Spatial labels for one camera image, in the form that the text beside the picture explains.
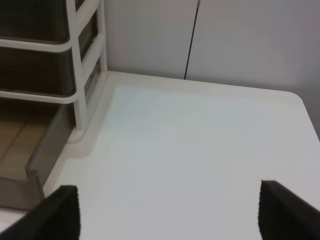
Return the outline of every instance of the white table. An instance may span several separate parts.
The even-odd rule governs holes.
[[[82,240],[261,239],[261,179],[320,209],[320,143],[295,94],[110,72],[45,187],[77,185]],[[0,212],[4,228],[21,213]]]

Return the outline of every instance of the dark vertical line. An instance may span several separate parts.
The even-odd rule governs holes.
[[[196,6],[196,12],[195,12],[195,17],[194,17],[193,30],[192,30],[192,35],[191,35],[191,42],[190,42],[190,47],[189,47],[188,60],[186,61],[186,66],[185,66],[184,79],[186,79],[186,77],[187,77],[189,60],[190,60],[190,54],[191,54],[191,48],[192,48],[192,43],[193,43],[193,41],[194,41],[194,34],[195,34],[195,29],[196,29],[196,23],[197,23],[197,18],[198,18],[199,7],[200,7],[200,0],[198,0],[198,4],[197,4],[197,6]]]

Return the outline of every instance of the white tabletop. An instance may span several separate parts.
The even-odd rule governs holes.
[[[78,186],[82,240],[258,240],[261,179],[320,209],[319,170],[293,93],[110,72],[44,191]],[[0,227],[20,216],[1,211]]]

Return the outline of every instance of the white wall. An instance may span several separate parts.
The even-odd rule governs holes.
[[[183,78],[197,0],[106,0],[108,68]]]
[[[320,136],[320,0],[202,0],[187,79],[286,90]]]

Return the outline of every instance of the storage rack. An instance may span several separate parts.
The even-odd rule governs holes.
[[[75,0],[66,1],[66,12],[69,29],[69,41],[62,44],[47,44],[20,40],[0,39],[0,47],[33,50],[41,52],[59,53],[72,49],[72,62],[75,78],[75,94],[68,97],[46,96],[40,94],[28,94],[21,92],[0,91],[1,98],[20,99],[56,104],[74,105],[76,127],[68,142],[76,143],[81,140],[87,126],[95,112],[104,85],[108,77],[106,54],[106,23],[104,0],[85,0],[76,11]],[[90,46],[83,61],[81,61],[78,37],[94,13],[97,12],[98,34]],[[91,97],[86,103],[84,87],[92,73],[96,62],[100,59],[101,73],[98,77]]]

